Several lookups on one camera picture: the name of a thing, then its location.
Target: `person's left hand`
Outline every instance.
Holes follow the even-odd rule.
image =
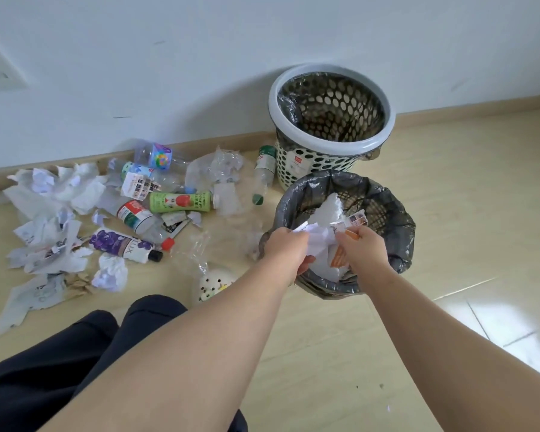
[[[264,255],[272,256],[280,254],[297,267],[296,274],[302,274],[308,269],[308,265],[316,260],[314,256],[307,256],[308,232],[292,233],[286,227],[276,229],[270,235],[264,246]]]

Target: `red bottle cap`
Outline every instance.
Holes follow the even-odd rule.
[[[164,242],[162,243],[162,250],[164,250],[165,252],[169,252],[173,245],[174,245],[174,239],[166,238]]]

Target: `leg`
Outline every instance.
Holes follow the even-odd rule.
[[[186,311],[186,307],[179,301],[163,295],[148,295],[135,301],[126,312],[122,326],[116,333],[114,340],[112,340],[98,363],[88,373],[88,376],[78,385],[74,396],[137,343]],[[246,420],[242,413],[238,411],[229,431],[247,432],[247,430]]]
[[[94,311],[0,362],[0,430],[40,428],[70,401],[117,330],[112,314]]]

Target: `trash can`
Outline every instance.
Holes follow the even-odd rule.
[[[332,170],[309,174],[286,190],[276,207],[272,228],[260,239],[260,255],[264,255],[264,245],[274,230],[278,227],[295,229],[333,192],[338,193],[347,217],[364,210],[368,226],[384,238],[388,262],[397,273],[410,268],[416,223],[404,205],[388,188],[368,177]],[[322,298],[342,298],[360,293],[352,270],[339,282],[332,282],[309,269],[296,278],[296,283]]]
[[[366,76],[335,65],[306,64],[281,74],[270,89],[276,168],[284,190],[320,170],[346,171],[375,159],[396,113]]]

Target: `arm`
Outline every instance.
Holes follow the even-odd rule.
[[[225,431],[244,398],[308,234],[278,229],[232,287],[129,350],[43,431]]]
[[[539,431],[540,374],[476,334],[395,273],[367,227],[344,246],[410,376],[446,432]]]

